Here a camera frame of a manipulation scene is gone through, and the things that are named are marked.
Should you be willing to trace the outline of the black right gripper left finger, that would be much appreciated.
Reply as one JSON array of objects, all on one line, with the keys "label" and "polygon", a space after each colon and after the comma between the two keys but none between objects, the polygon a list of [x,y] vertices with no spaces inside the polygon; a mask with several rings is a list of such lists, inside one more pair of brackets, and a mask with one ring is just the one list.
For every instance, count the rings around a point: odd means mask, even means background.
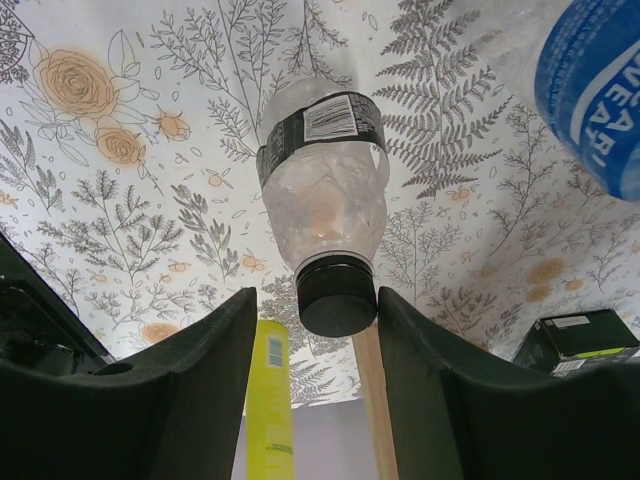
[{"label": "black right gripper left finger", "polygon": [[257,323],[244,288],[92,374],[1,366],[5,479],[228,479]]}]

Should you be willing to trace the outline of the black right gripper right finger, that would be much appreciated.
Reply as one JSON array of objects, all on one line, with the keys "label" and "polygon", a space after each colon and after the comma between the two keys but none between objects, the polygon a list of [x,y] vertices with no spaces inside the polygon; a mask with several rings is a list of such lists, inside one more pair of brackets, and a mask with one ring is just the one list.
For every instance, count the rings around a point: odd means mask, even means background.
[{"label": "black right gripper right finger", "polygon": [[525,369],[378,295],[379,339],[403,479],[635,479],[639,368],[569,378]]}]

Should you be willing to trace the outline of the black bottle cap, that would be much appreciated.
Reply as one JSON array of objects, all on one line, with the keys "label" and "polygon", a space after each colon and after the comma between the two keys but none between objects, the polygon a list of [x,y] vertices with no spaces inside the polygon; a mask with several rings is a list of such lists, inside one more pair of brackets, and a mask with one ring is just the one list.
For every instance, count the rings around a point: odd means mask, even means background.
[{"label": "black bottle cap", "polygon": [[330,252],[308,259],[295,274],[299,318],[312,334],[352,336],[377,316],[370,263],[350,252]]}]

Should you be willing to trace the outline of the clear dark-label bottle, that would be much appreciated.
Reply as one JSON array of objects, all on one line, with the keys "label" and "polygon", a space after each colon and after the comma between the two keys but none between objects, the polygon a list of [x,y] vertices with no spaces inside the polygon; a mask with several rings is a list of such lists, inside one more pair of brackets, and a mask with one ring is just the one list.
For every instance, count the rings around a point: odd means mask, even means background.
[{"label": "clear dark-label bottle", "polygon": [[273,237],[292,271],[327,255],[372,261],[390,177],[373,100],[326,79],[295,81],[265,109],[256,168]]}]

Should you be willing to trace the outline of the blue-label Pocari bottle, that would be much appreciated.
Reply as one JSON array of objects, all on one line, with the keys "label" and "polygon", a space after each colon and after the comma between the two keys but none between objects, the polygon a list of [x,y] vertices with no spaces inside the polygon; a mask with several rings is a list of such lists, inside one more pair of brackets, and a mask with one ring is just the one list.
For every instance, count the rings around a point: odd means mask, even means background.
[{"label": "blue-label Pocari bottle", "polygon": [[611,196],[639,199],[639,4],[489,1],[478,46]]}]

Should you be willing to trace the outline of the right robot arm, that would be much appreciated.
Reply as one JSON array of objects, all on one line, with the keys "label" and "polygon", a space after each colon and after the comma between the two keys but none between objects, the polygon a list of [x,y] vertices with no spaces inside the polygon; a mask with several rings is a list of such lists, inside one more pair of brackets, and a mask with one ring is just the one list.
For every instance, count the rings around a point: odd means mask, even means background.
[{"label": "right robot arm", "polygon": [[[304,326],[378,328],[403,479],[635,479],[639,366],[558,379],[493,356],[375,288],[362,260],[312,262]],[[1,475],[5,479],[227,479],[248,422],[257,293],[122,361],[31,265],[1,244]]]}]

